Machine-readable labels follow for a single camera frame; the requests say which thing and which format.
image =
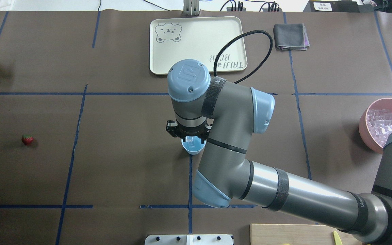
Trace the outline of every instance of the robotic arm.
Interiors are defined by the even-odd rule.
[[[176,121],[168,121],[166,130],[207,141],[193,185],[199,200],[224,208],[232,198],[241,199],[332,226],[365,243],[392,245],[392,134],[372,193],[354,194],[245,159],[252,133],[266,131],[273,96],[211,78],[196,60],[173,65],[168,92]],[[207,118],[214,119],[212,126]]]

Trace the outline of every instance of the wooden board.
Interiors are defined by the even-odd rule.
[[[251,224],[250,245],[335,245],[333,231],[325,225]],[[337,232],[343,245],[362,245],[351,234]]]

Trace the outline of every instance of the label sticker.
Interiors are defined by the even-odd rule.
[[[314,3],[314,9],[317,11],[330,11],[330,12],[332,12],[332,6],[330,3]]]

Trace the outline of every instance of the black cable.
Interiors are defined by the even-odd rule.
[[[270,12],[274,12],[274,8],[276,7],[276,4],[277,4],[276,1],[273,1],[272,6],[270,7]]]
[[[157,6],[157,7],[159,7],[160,9],[164,9],[164,10],[170,11],[169,9],[165,9],[165,8],[163,8],[163,7],[160,7],[160,6],[156,5],[155,3],[151,3],[151,2],[149,2],[149,1],[147,1],[147,0],[143,0],[143,1],[146,2],[146,3],[150,3],[150,4],[154,5],[154,6]]]
[[[236,11],[243,11],[243,2],[238,1],[238,6]]]
[[[253,0],[245,0],[247,2],[254,2],[254,3],[267,3],[267,1],[253,1]]]
[[[264,7],[264,5],[266,5],[266,3],[269,4],[269,6],[267,7],[267,11],[270,11],[270,2],[265,2],[265,3],[263,3],[263,5],[261,5],[261,8],[260,8],[260,10],[258,10],[258,12],[260,12],[261,9],[263,9],[263,7]]]
[[[231,11],[234,10],[234,5],[235,5],[235,7],[237,7],[237,3],[235,2],[235,0],[227,0],[227,1],[223,4],[223,6],[220,8],[219,11],[222,11],[223,7],[224,7],[228,2],[231,2]]]
[[[234,83],[239,83],[239,82],[243,81],[244,79],[247,79],[248,77],[252,76],[252,74],[254,74],[254,73],[264,64],[264,62],[266,62],[266,60],[267,60],[267,58],[270,56],[270,53],[272,52],[272,48],[273,48],[273,39],[272,39],[272,36],[271,36],[268,32],[263,31],[263,30],[249,31],[249,32],[243,33],[243,34],[241,34],[241,35],[235,37],[233,40],[231,40],[229,43],[227,43],[227,44],[220,50],[219,54],[217,54],[216,59],[214,60],[214,69],[213,69],[214,76],[217,76],[217,63],[219,62],[219,58],[220,58],[220,56],[222,55],[222,53],[223,53],[229,46],[231,46],[231,44],[235,43],[235,41],[240,40],[240,39],[242,39],[243,37],[246,37],[246,36],[249,36],[249,35],[252,35],[252,34],[255,34],[255,33],[262,33],[262,34],[266,35],[266,36],[270,39],[270,48],[269,48],[269,51],[268,51],[266,57],[264,57],[263,61],[261,61],[261,63],[255,68],[255,70],[253,70],[253,71],[252,71],[251,73],[249,73],[247,76],[245,76],[244,78],[242,78],[242,79],[240,79],[240,80],[238,80],[237,82],[234,82]]]

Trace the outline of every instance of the blue cup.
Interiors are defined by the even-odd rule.
[[[201,142],[201,139],[197,136],[186,136],[185,137],[185,142],[184,140],[181,140],[182,147],[191,155],[196,155],[199,152],[202,151],[202,149],[205,147],[206,141],[203,143]]]

